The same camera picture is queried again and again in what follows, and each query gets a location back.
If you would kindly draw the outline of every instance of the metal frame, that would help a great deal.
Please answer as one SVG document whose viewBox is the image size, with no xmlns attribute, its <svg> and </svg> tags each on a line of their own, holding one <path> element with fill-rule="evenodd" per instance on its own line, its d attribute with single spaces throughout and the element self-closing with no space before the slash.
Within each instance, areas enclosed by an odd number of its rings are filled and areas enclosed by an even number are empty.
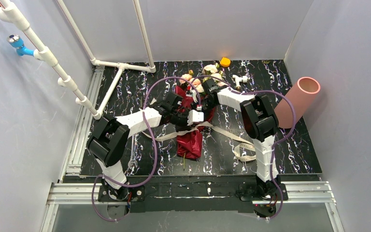
<svg viewBox="0 0 371 232">
<path fill-rule="evenodd" d="M 103 72 L 104 66 L 96 66 L 87 86 L 87 98 L 94 102 L 94 104 L 96 104 L 99 95 Z M 60 183 L 63 182 L 63 178 L 66 175 L 78 176 L 80 174 L 83 155 L 86 149 L 86 140 L 90 133 L 92 120 L 93 117 L 90 112 L 86 108 L 80 107 L 73 135 L 67 149 L 68 153 L 63 164 L 62 172 L 60 173 Z"/>
<path fill-rule="evenodd" d="M 336 200 L 328 181 L 287 181 L 282 182 L 288 192 L 288 201 L 284 203 L 325 203 L 327 214 L 334 232 L 343 232 L 343 226 L 336 209 Z M 94 197 L 99 194 L 101 184 L 96 184 Z M 53 184 L 49 191 L 47 208 L 41 232 L 51 232 L 60 204 L 91 204 L 93 183 Z M 253 204 L 267 204 L 253 201 Z M 95 204 L 126 205 L 126 202 L 98 202 Z"/>
</svg>

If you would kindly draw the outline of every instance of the yellow object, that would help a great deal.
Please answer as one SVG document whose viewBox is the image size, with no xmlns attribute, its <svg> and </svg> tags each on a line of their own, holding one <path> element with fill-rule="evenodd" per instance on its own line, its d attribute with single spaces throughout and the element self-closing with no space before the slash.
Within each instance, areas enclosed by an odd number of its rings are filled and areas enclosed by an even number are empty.
<svg viewBox="0 0 371 232">
<path fill-rule="evenodd" d="M 229 60 L 227 57 L 223 57 L 220 60 L 220 65 L 223 67 L 228 67 L 231 64 L 231 60 Z"/>
</svg>

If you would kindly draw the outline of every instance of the pink vase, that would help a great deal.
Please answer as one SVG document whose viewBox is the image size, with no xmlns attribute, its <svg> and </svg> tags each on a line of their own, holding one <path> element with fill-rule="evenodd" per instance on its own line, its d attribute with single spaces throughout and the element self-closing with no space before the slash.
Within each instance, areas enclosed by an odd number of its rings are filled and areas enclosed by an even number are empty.
<svg viewBox="0 0 371 232">
<path fill-rule="evenodd" d="M 314 101 L 320 89 L 321 86 L 315 79 L 305 76 L 301 77 L 285 95 L 295 108 L 297 116 L 295 124 Z M 291 128 L 292 113 L 288 103 L 285 100 L 281 100 L 274 110 L 278 118 L 279 127 L 284 129 Z"/>
</svg>

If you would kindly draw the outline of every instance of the blue valve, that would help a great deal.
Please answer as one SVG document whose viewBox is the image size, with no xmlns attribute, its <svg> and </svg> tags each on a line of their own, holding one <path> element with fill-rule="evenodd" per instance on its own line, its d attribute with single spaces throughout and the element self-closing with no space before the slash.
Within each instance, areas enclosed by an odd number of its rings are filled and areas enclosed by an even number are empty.
<svg viewBox="0 0 371 232">
<path fill-rule="evenodd" d="M 9 44 L 16 48 L 16 53 L 18 56 L 28 55 L 33 56 L 33 50 L 27 49 L 25 47 L 25 44 L 23 43 L 23 40 L 18 35 L 10 35 L 7 39 Z"/>
</svg>

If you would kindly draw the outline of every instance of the marble tabletop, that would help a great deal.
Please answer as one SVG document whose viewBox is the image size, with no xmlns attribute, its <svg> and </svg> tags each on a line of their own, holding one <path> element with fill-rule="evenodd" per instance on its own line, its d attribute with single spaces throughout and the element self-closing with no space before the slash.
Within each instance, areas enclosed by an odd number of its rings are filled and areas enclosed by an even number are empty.
<svg viewBox="0 0 371 232">
<path fill-rule="evenodd" d="M 105 113 L 111 116 L 122 116 L 139 111 L 141 98 L 145 97 L 148 88 L 157 80 L 167 76 L 181 76 L 194 71 L 194 76 L 201 74 L 202 68 L 215 61 L 179 61 L 179 62 L 156 62 L 156 73 L 139 71 L 125 71 L 114 90 Z M 292 86 L 283 60 L 234 60 L 223 70 L 225 79 L 233 84 L 232 75 L 250 77 L 247 84 L 242 86 L 245 91 L 271 89 L 286 94 Z M 117 68 L 106 67 L 96 108 L 101 103 L 108 90 Z M 163 98 L 179 83 L 175 80 L 167 80 L 157 85 L 150 93 L 152 98 Z M 278 99 L 269 95 L 272 106 L 275 107 Z M 212 124 L 225 129 L 246 140 L 251 140 L 243 128 L 241 113 L 226 107 L 218 106 L 215 110 Z M 93 131 L 96 121 L 92 122 Z M 162 136 L 175 132 L 174 125 L 166 124 L 154 129 L 156 136 Z M 276 139 L 281 139 L 288 132 L 279 129 Z M 177 142 L 175 139 L 157 144 L 158 166 L 155 175 L 253 175 L 256 172 L 256 161 L 240 162 L 234 157 L 233 149 L 239 143 L 210 128 L 202 131 L 202 153 L 199 160 L 188 160 L 183 168 L 183 158 L 176 155 Z M 125 153 L 121 159 L 126 175 L 149 175 L 153 164 L 153 149 L 151 139 L 143 134 L 134 136 L 134 144 L 129 139 Z M 135 156 L 137 167 L 128 167 L 130 156 Z M 253 155 L 254 152 L 241 150 L 242 155 Z M 296 124 L 293 135 L 275 148 L 276 165 L 282 174 L 320 174 L 322 173 L 311 138 L 308 134 L 303 118 Z M 82 162 L 81 176 L 94 176 L 101 173 L 100 166 L 94 157 L 86 150 Z"/>
</svg>

